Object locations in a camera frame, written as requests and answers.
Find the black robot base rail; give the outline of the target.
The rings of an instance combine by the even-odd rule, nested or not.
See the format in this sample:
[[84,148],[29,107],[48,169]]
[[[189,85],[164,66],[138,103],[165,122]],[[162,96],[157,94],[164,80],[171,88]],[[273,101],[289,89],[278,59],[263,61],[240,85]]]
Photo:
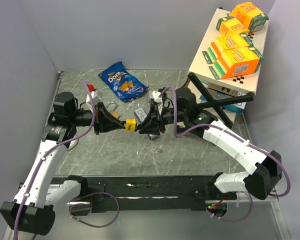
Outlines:
[[221,193],[214,175],[88,176],[85,195],[92,213],[107,211],[178,210],[205,211],[212,201],[236,200],[234,192]]

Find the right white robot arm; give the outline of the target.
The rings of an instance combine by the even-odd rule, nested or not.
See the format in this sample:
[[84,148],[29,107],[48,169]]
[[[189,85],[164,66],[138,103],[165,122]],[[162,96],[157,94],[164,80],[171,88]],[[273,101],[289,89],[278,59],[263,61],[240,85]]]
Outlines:
[[208,141],[236,160],[244,171],[218,173],[208,193],[220,199],[225,193],[247,192],[259,200],[275,196],[272,192],[282,179],[284,168],[281,155],[275,150],[267,152],[240,137],[216,116],[198,107],[195,95],[188,88],[175,89],[171,108],[164,108],[165,89],[150,91],[150,110],[138,126],[140,134],[159,135],[166,125],[173,125],[176,138],[193,134]]

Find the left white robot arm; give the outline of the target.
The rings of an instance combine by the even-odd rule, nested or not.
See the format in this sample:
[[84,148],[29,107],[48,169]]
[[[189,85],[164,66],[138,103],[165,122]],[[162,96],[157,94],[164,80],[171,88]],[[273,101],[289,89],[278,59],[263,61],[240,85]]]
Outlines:
[[0,213],[13,230],[45,236],[52,229],[59,205],[72,199],[85,200],[89,195],[88,180],[69,176],[52,194],[48,194],[56,167],[70,148],[71,142],[85,136],[90,130],[96,134],[106,132],[106,124],[113,122],[116,129],[124,128],[105,107],[102,94],[96,89],[88,91],[88,109],[79,107],[78,99],[68,91],[55,96],[52,112],[43,130],[34,164],[13,201],[5,201]]

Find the yellow padlock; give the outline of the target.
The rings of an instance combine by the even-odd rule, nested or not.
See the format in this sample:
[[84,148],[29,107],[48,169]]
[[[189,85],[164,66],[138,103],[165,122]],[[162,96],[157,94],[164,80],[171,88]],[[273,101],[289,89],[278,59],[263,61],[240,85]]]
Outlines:
[[135,132],[137,129],[137,120],[136,119],[126,119],[125,121],[125,131],[127,132]]

